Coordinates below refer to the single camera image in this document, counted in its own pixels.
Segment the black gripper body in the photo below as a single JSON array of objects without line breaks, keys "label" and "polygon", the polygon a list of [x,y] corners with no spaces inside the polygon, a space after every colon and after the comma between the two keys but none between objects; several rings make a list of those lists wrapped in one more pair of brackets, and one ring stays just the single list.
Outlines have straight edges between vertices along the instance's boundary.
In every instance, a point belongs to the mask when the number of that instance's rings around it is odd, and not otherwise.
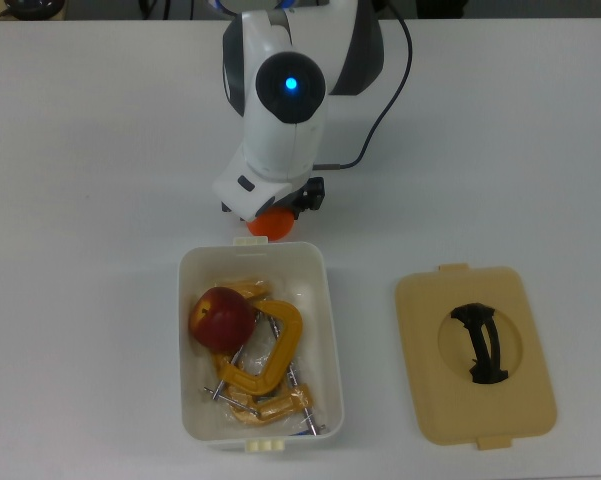
[{"label": "black gripper body", "polygon": [[289,210],[293,214],[294,219],[297,220],[300,214],[304,211],[303,200],[304,190],[299,189],[282,198],[279,201],[279,206],[283,209]]}]

